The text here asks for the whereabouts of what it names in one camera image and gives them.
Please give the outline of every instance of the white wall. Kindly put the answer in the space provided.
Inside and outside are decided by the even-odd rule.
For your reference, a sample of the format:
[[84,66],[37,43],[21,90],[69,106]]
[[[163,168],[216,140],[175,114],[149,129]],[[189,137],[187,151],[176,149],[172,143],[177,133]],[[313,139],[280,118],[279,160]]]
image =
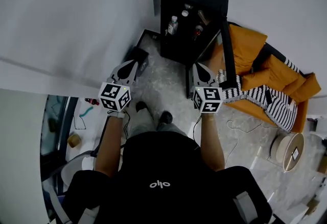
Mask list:
[[0,223],[49,222],[40,140],[47,95],[0,89]]
[[[326,95],[326,5],[327,0],[229,0],[228,19],[267,34],[303,72],[317,74],[320,95]],[[0,7],[0,61],[94,89],[143,28],[159,31],[153,0],[1,0]],[[65,91],[63,85],[57,82],[56,88]],[[28,80],[17,87],[53,90]]]
[[307,118],[327,121],[327,97],[311,98],[308,104]]
[[[142,17],[153,12],[153,3],[140,7],[145,1],[1,0],[0,66],[14,66],[0,87],[97,96],[101,82],[143,32]],[[80,86],[67,88],[67,79]]]

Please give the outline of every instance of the black and white striped blanket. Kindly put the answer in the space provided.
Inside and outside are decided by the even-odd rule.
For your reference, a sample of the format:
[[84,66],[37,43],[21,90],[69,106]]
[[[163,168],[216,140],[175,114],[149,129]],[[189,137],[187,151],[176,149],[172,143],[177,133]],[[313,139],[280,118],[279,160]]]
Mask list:
[[[294,66],[293,70],[298,72],[296,66]],[[248,91],[242,91],[241,77],[238,75],[236,76],[237,88],[223,91],[224,103],[233,103],[241,99],[246,99],[260,106],[274,124],[283,130],[290,132],[293,128],[297,115],[296,104],[290,105],[291,99],[286,94],[273,90],[267,85],[262,85]],[[217,82],[222,83],[225,81],[225,78],[225,71],[219,70],[217,74]],[[267,94],[270,94],[270,98],[268,97],[269,104],[266,98]]]

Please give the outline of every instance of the black shelf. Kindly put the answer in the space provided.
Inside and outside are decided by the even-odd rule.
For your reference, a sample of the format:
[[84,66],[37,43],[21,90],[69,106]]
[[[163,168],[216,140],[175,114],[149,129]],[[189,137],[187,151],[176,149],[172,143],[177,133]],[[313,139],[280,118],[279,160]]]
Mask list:
[[[181,15],[186,10],[184,4],[193,6],[187,10],[189,15]],[[198,11],[202,10],[211,22],[206,26],[202,23]],[[231,39],[227,23],[228,0],[161,0],[161,49],[162,57],[182,63],[186,68],[186,95],[191,96],[191,82],[188,77],[190,68],[201,57],[210,54],[212,42],[219,32],[222,35],[224,56],[226,63],[227,81],[221,87],[223,89],[236,87],[235,63],[231,46]],[[167,34],[168,24],[172,16],[177,16],[178,28],[175,35]],[[203,31],[193,39],[195,27],[201,25]]]

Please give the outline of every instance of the leg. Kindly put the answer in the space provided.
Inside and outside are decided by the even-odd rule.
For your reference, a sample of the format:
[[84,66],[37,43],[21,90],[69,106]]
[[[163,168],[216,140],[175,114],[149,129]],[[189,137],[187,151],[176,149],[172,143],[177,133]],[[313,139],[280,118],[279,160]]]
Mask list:
[[170,112],[164,111],[160,117],[158,131],[159,132],[177,132],[181,135],[187,136],[185,132],[182,132],[176,125],[173,123],[173,116]]
[[166,124],[164,122],[161,122],[158,126],[158,131],[159,132],[177,132],[181,135],[184,135],[187,137],[186,133],[181,131],[176,125],[173,123]]
[[130,137],[144,132],[155,132],[154,121],[147,107],[140,109],[133,118]]

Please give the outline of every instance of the black shoe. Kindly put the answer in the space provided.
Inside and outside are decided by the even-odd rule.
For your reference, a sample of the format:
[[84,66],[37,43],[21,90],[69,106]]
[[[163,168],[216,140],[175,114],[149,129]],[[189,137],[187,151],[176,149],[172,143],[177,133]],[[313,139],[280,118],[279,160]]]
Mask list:
[[138,112],[139,110],[144,108],[148,109],[148,106],[145,104],[145,102],[138,102],[135,108],[136,108],[136,112]]
[[172,122],[173,122],[172,114],[168,111],[164,111],[160,117],[159,124],[160,123],[170,124]]

